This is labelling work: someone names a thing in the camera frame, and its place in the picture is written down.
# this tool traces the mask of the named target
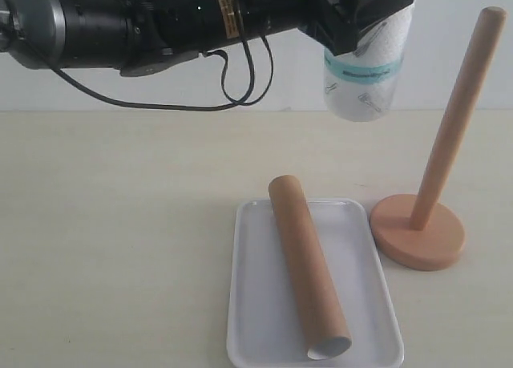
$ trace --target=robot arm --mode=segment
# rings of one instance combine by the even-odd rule
[[[413,1],[0,0],[0,51],[30,69],[109,67],[134,77],[297,28],[341,55]]]

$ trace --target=white wall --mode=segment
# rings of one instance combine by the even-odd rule
[[[444,107],[475,19],[481,8],[491,5],[513,10],[513,0],[418,0],[395,108]],[[297,31],[275,35],[271,43],[277,63],[276,79],[268,97],[256,108],[324,109],[322,48]],[[252,46],[256,52],[259,84],[263,87],[269,64],[261,44],[253,42]],[[511,51],[513,31],[508,24],[480,107],[513,108],[513,97],[510,97],[513,59],[508,54]],[[232,53],[232,69],[228,84],[237,94],[246,86],[247,72],[241,48],[232,47],[229,52]],[[224,102],[219,88],[221,67],[219,59],[210,58],[143,79],[121,79],[116,72],[104,70],[71,71],[71,74],[96,90],[122,99],[214,104]],[[0,110],[110,108],[78,93],[49,72],[28,71],[9,55],[0,56]]]

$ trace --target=white tray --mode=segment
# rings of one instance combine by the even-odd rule
[[[364,208],[351,200],[309,207],[353,337],[342,356],[308,359],[268,200],[237,211],[228,356],[238,368],[393,368],[404,345]]]

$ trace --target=wooden base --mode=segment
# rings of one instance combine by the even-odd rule
[[[465,245],[465,229],[448,208],[437,204],[426,228],[410,228],[417,197],[392,196],[381,201],[370,215],[378,247],[392,260],[417,270],[441,270],[456,263]]]

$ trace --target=wire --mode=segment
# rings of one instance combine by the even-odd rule
[[[110,97],[107,97],[105,95],[102,95],[98,93],[97,91],[94,91],[90,89],[89,87],[86,87],[82,85],[80,82],[78,82],[76,79],[70,77],[67,73],[65,73],[63,70],[61,70],[57,65],[53,64],[37,47],[35,47],[29,40],[26,38],[19,38],[21,42],[23,42],[29,50],[31,50],[34,55],[39,57],[39,59],[46,65],[50,70],[52,70],[58,77],[69,83],[72,87],[77,89],[78,91],[81,91],[82,93],[89,95],[92,98],[97,99],[98,101],[108,103],[113,106],[117,107],[127,107],[132,109],[153,109],[153,110],[166,110],[166,111],[225,111],[229,109],[233,109],[235,107],[239,106],[252,106],[254,104],[259,103],[269,92],[269,89],[273,83],[273,77],[274,77],[274,58],[273,53],[271,51],[269,42],[265,35],[261,36],[262,42],[265,45],[265,48],[267,52],[269,53],[269,59],[271,62],[271,75],[270,80],[265,88],[264,92],[260,97],[255,99],[251,102],[246,102],[251,97],[254,88],[255,88],[255,82],[256,82],[256,76],[255,76],[255,66],[251,54],[251,50],[249,48],[248,44],[248,38],[244,31],[244,26],[242,25],[242,21],[240,19],[240,0],[233,0],[233,8],[234,12],[236,14],[235,20],[236,20],[236,26],[240,35],[240,41],[242,42],[242,46],[244,48],[244,53],[246,56],[246,59],[248,61],[248,68],[249,68],[249,85],[248,90],[246,93],[240,98],[240,99],[233,99],[230,97],[225,89],[225,80],[226,75],[228,72],[228,54],[226,54],[225,51],[218,50],[214,51],[212,53],[206,53],[205,56],[211,56],[211,55],[219,55],[221,58],[224,59],[224,68],[223,73],[221,76],[221,87],[223,89],[224,95],[228,100],[230,100],[231,103],[227,103],[225,105],[219,105],[219,106],[187,106],[187,105],[173,105],[173,104],[159,104],[159,103],[137,103],[137,102],[128,102],[128,101],[122,101],[119,99],[113,99]],[[9,34],[16,34],[14,30],[12,30],[10,27],[0,24],[0,29],[6,31]]]

